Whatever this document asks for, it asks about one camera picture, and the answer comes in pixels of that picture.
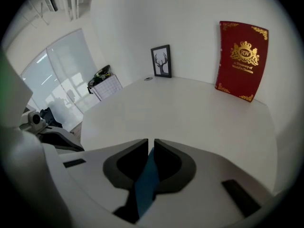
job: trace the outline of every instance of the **black rectangular slot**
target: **black rectangular slot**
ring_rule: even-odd
[[[261,206],[238,184],[237,181],[223,181],[222,185],[241,210],[245,218],[261,208]]]
[[[74,161],[68,161],[68,162],[64,162],[63,165],[65,166],[65,168],[69,168],[75,165],[80,165],[82,163],[85,163],[86,161],[83,159],[78,159],[78,160],[74,160]]]

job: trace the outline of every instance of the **picture frame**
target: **picture frame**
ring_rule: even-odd
[[[171,78],[170,45],[151,49],[154,75],[157,77]]]

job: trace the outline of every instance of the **blue fabric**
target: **blue fabric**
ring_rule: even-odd
[[[154,148],[151,150],[148,161],[135,183],[135,195],[139,218],[153,203],[153,193],[160,182],[157,166],[154,162]]]

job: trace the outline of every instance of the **white table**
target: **white table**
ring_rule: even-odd
[[[81,144],[95,150],[154,138],[224,156],[270,191],[276,180],[275,129],[266,105],[183,78],[140,79],[88,110]]]

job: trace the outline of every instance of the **red book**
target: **red book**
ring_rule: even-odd
[[[251,102],[264,72],[269,33],[265,28],[221,21],[217,90]]]

